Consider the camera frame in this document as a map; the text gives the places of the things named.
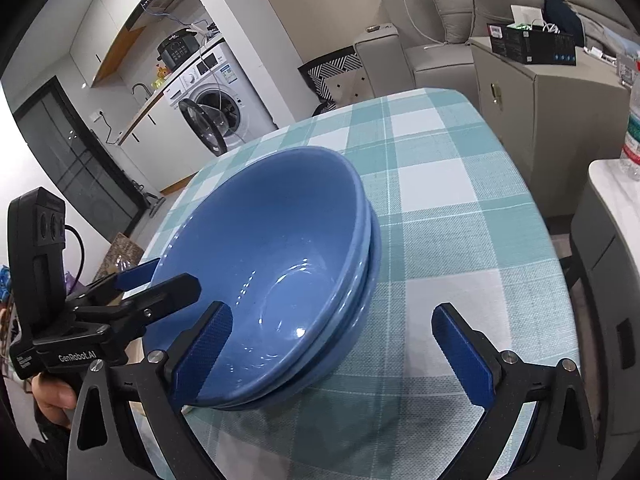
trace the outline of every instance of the plastic water bottle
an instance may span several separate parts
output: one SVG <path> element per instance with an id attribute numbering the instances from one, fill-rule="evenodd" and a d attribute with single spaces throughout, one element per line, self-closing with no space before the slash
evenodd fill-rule
<path id="1" fill-rule="evenodd" d="M 620 154 L 620 165 L 633 180 L 640 180 L 640 75 L 636 76 L 631 89 L 629 123 L 626 128 L 625 145 Z"/>

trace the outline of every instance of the blue gripper pad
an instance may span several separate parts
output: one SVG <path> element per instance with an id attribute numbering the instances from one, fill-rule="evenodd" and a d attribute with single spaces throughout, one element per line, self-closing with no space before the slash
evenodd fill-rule
<path id="1" fill-rule="evenodd" d="M 116 288 L 123 292 L 128 292 L 137 286 L 150 282 L 154 272 L 156 272 L 159 261 L 160 258 L 156 258 L 132 269 L 120 272 L 116 277 Z"/>
<path id="2" fill-rule="evenodd" d="M 433 311 L 431 331 L 471 403 L 488 410 L 495 398 L 491 370 L 443 305 Z"/>
<path id="3" fill-rule="evenodd" d="M 233 325 L 231 307 L 223 303 L 175 367 L 172 392 L 169 396 L 169 403 L 175 411 L 194 403 L 231 335 Z"/>

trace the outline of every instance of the tablecloth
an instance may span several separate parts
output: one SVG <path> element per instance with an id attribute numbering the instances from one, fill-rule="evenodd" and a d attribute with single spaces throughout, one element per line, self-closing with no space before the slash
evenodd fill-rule
<path id="1" fill-rule="evenodd" d="M 574 316 L 544 222 L 464 96 L 418 89 L 341 108 L 227 153 L 184 189 L 143 261 L 216 186 L 293 146 L 343 153 L 380 218 L 380 278 L 359 342 L 325 380 L 270 409 L 194 409 L 188 423 L 228 480 L 436 479 L 481 416 L 431 335 L 451 302 L 499 350 L 578 362 Z M 224 229 L 224 212 L 219 216 Z M 517 451 L 524 410 L 494 475 Z M 141 423 L 154 464 L 170 478 Z"/>

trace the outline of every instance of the bottle label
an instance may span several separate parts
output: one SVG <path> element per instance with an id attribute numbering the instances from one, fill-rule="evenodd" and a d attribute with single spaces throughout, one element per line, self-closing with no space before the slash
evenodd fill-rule
<path id="1" fill-rule="evenodd" d="M 625 145 L 622 147 L 625 155 L 635 164 L 640 165 L 640 119 L 635 115 L 629 115 L 629 124 L 626 128 Z"/>

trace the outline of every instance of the metal screw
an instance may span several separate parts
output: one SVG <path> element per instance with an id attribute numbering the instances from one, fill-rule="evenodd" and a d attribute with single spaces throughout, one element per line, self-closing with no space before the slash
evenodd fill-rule
<path id="1" fill-rule="evenodd" d="M 562 368 L 564 368 L 567 372 L 575 372 L 576 366 L 571 359 L 562 359 Z"/>
<path id="2" fill-rule="evenodd" d="M 150 363 L 159 363 L 162 361 L 163 357 L 164 352 L 162 350 L 153 350 L 152 352 L 149 352 L 148 356 L 146 356 L 146 360 Z"/>
<path id="3" fill-rule="evenodd" d="M 502 360 L 509 365 L 513 365 L 514 363 L 518 362 L 518 356 L 516 355 L 516 352 L 512 352 L 511 350 L 505 350 L 504 352 L 501 352 L 500 357 L 502 357 Z"/>
<path id="4" fill-rule="evenodd" d="M 104 361 L 102 359 L 96 359 L 95 361 L 91 361 L 91 364 L 89 365 L 89 370 L 91 370 L 92 372 L 99 372 L 100 370 L 102 370 L 103 366 L 104 366 Z"/>

